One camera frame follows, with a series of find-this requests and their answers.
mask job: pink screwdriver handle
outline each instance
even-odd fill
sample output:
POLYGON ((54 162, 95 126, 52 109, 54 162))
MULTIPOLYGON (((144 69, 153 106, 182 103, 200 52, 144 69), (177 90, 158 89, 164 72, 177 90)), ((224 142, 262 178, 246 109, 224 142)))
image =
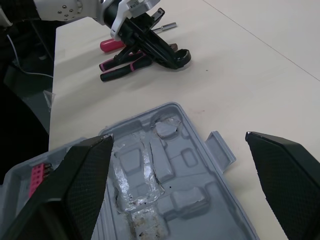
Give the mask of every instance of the pink screwdriver handle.
POLYGON ((100 43, 100 49, 105 53, 109 53, 124 46, 125 44, 122 41, 115 41, 113 38, 100 43))

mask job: pliers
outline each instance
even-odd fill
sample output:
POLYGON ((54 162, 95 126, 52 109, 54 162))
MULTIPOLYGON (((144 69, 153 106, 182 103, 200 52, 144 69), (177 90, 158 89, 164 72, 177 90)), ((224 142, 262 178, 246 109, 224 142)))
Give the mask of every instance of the pliers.
MULTIPOLYGON (((171 44, 170 47, 175 52, 178 50, 178 46, 175 43, 171 44)), ((150 59, 142 51, 138 51, 137 53, 130 53, 121 62, 121 64, 126 64, 126 63, 130 63, 130 64, 114 70, 112 69, 119 66, 119 64, 114 60, 114 58, 101 63, 99 65, 101 71, 103 71, 103 73, 100 75, 101 81, 108 82, 108 81, 122 78, 128 75, 129 73, 134 72, 135 70, 150 66, 153 63, 153 60, 150 59)))

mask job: cable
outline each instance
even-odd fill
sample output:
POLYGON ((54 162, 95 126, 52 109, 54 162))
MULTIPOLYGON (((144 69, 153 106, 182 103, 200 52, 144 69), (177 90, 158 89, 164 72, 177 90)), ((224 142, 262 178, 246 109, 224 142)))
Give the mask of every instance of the cable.
POLYGON ((18 58, 18 54, 17 54, 17 50, 16 50, 16 47, 14 45, 14 42, 11 40, 11 37, 9 35, 7 35, 10 43, 11 43, 11 46, 13 48, 13 51, 14 51, 14 55, 15 55, 15 59, 16 59, 16 63, 17 63, 17 67, 22 71, 24 72, 25 74, 30 74, 30 75, 41 75, 41 76, 46 76, 46 77, 49 77, 49 78, 54 78, 53 76, 50 76, 48 74, 45 74, 45 73, 38 73, 38 72, 27 72, 25 70, 23 70, 20 66, 20 62, 19 62, 19 58, 18 58))

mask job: table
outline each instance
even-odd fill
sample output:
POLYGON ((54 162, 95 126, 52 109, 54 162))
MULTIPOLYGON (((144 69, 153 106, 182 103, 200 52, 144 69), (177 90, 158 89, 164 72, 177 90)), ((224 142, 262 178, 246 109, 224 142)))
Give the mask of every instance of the table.
POLYGON ((182 105, 205 140, 218 130, 237 161, 224 173, 260 239, 287 239, 265 200, 246 131, 302 144, 320 160, 320 82, 203 0, 162 0, 160 36, 189 49, 179 71, 153 64, 102 83, 109 29, 84 18, 56 32, 50 144, 54 149, 166 102, 182 105))
POLYGON ((319 1, 206 1, 320 80, 319 1))

